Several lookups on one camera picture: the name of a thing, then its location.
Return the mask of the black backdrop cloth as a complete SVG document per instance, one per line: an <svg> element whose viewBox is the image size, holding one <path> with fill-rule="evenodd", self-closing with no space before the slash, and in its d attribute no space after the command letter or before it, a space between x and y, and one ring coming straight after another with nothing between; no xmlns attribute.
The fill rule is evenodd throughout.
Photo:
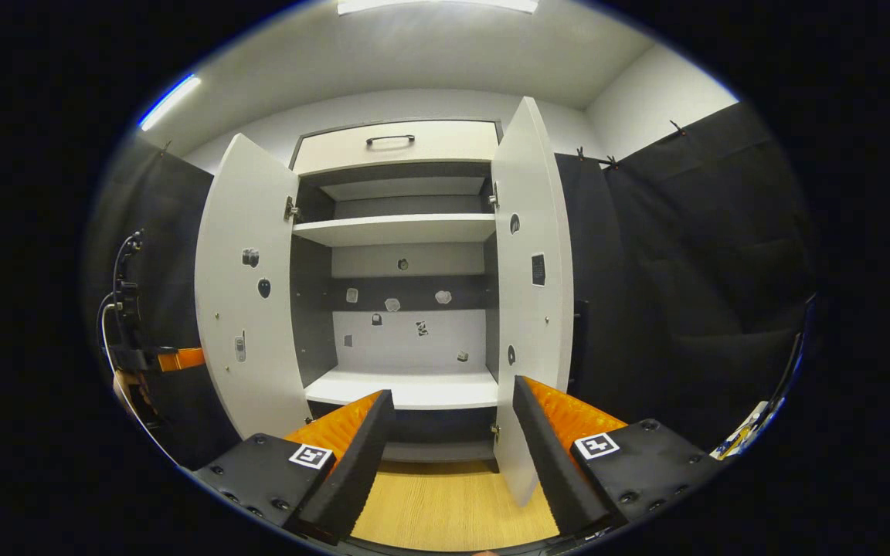
<svg viewBox="0 0 890 556"><path fill-rule="evenodd" d="M661 420L713 449L759 402L776 404L818 291L807 207L780 146L742 104L622 161L561 154L544 123L571 233L571 369L561 392L623 422ZM188 468L241 441L207 365L113 368L98 349L97 310L112 288L114 254L142 231L127 277L139 286L144 342L202 348L195 243L216 172L142 138L117 149L77 288L103 370L137 377L158 415L144 426Z"/></svg>

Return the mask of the beige double-door shoe cabinet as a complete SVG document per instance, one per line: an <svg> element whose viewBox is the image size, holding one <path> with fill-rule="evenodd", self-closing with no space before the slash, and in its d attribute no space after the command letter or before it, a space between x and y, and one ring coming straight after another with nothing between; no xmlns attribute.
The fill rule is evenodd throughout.
<svg viewBox="0 0 890 556"><path fill-rule="evenodd" d="M485 120L402 120L447 119ZM502 129L498 120L489 121ZM491 162L396 163L297 174L294 224L389 215L494 215L487 201ZM495 233L477 243L348 249L332 249L293 235L290 260L294 341L300 349L304 388L339 365L481 365L498 383ZM315 418L344 407L307 403ZM497 405L425 411L396 408L382 457L392 463L494 466L496 415Z"/></svg>

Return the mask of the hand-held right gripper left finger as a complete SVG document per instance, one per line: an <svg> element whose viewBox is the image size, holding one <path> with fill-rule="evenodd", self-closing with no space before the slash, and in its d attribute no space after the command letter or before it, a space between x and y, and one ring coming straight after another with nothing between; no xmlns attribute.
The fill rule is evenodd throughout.
<svg viewBox="0 0 890 556"><path fill-rule="evenodd" d="M268 527L336 545L366 506L395 417L384 388L284 437L253 434L195 481Z"/></svg>

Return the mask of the white cabinet shelf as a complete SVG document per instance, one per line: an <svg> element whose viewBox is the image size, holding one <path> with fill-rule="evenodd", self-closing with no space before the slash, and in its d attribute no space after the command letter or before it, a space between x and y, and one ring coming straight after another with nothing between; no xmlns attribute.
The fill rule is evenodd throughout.
<svg viewBox="0 0 890 556"><path fill-rule="evenodd" d="M311 402L347 405L390 390L398 409L479 409L498 402L497 380L484 366L366 368L336 366L304 389Z"/></svg>
<svg viewBox="0 0 890 556"><path fill-rule="evenodd" d="M296 224L292 233L332 249L348 249L385 244L485 242L495 229L494 215L470 213L331 219Z"/></svg>

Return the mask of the beige cabinet door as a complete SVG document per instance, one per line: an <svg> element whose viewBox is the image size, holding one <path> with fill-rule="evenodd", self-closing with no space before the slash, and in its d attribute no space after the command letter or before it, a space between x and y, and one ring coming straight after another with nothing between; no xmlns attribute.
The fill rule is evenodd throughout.
<svg viewBox="0 0 890 556"><path fill-rule="evenodd" d="M281 439L310 415L290 301L287 205L298 189L285 163L237 134L202 209L195 319L213 388L241 440Z"/></svg>
<svg viewBox="0 0 890 556"><path fill-rule="evenodd" d="M515 378L566 390L571 369L571 233L562 181L536 101L523 97L491 162L498 254L498 432L494 456L513 503L538 476L513 408Z"/></svg>

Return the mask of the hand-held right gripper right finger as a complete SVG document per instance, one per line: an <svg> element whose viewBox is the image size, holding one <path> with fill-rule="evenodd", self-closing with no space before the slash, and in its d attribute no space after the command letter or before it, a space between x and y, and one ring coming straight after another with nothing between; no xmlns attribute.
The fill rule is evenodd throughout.
<svg viewBox="0 0 890 556"><path fill-rule="evenodd" d="M515 377L513 409L564 536L650 520L722 470L721 461L660 420L626 425L529 377Z"/></svg>

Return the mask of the beige cabinet drawer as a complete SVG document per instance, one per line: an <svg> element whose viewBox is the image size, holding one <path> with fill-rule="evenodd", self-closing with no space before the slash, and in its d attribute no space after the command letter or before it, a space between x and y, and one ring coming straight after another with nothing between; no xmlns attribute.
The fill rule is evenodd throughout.
<svg viewBox="0 0 890 556"><path fill-rule="evenodd" d="M396 163L491 161L502 129L489 120L402 120L301 136L290 169L311 175Z"/></svg>

